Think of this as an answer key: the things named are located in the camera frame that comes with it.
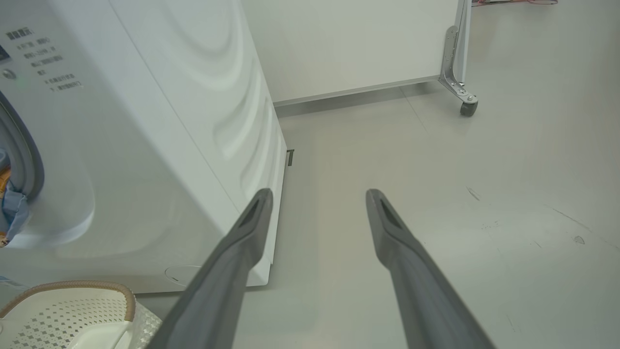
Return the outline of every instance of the washing machine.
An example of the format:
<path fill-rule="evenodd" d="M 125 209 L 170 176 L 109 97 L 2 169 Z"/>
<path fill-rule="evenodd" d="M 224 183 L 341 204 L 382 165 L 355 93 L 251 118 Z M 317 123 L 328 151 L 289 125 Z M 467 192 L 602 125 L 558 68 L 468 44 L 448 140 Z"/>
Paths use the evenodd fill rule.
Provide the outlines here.
<path fill-rule="evenodd" d="M 286 157 L 238 0 L 2 0 L 0 148 L 30 219 L 0 282 L 181 291 Z"/>

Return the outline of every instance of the white plastic basket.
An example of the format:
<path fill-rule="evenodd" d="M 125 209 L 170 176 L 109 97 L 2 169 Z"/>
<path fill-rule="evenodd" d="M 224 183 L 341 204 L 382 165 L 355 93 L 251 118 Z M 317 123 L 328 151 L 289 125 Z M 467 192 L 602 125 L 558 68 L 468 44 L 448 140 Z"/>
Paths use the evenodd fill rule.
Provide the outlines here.
<path fill-rule="evenodd" d="M 161 320 L 121 284 L 43 284 L 0 311 L 0 348 L 139 349 L 160 325 Z"/>

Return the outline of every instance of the floor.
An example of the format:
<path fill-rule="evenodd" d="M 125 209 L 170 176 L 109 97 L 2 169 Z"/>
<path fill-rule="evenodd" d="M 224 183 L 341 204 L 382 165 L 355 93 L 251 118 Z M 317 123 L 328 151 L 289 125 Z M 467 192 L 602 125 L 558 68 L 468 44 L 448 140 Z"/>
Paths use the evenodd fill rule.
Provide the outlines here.
<path fill-rule="evenodd" d="M 269 285 L 234 347 L 405 348 L 365 212 L 382 190 L 497 348 L 620 342 L 620 2 L 473 9 L 467 89 L 278 108 L 286 168 Z M 139 297 L 160 316 L 176 295 Z"/>

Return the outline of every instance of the blue cloth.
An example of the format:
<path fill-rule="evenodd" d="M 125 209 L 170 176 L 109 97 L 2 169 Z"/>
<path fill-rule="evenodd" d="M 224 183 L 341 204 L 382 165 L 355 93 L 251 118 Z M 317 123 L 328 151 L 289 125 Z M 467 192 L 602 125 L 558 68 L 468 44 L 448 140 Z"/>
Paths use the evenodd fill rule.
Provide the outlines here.
<path fill-rule="evenodd" d="M 6 238 L 11 241 L 22 231 L 30 216 L 30 207 L 26 195 L 13 191 L 7 185 L 2 200 L 2 219 L 0 232 L 6 232 Z"/>
<path fill-rule="evenodd" d="M 9 166 L 9 155 L 0 148 L 0 169 L 4 170 L 7 166 Z"/>

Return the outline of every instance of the caster wheel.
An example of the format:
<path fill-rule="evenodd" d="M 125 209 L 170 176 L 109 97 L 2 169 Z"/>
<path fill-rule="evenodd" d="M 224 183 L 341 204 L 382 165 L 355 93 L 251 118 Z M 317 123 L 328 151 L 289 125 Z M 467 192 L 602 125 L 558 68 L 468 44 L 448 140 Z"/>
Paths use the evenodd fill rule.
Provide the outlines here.
<path fill-rule="evenodd" d="M 473 104 L 463 103 L 461 106 L 461 115 L 462 116 L 472 116 L 476 112 L 478 108 L 478 102 Z"/>

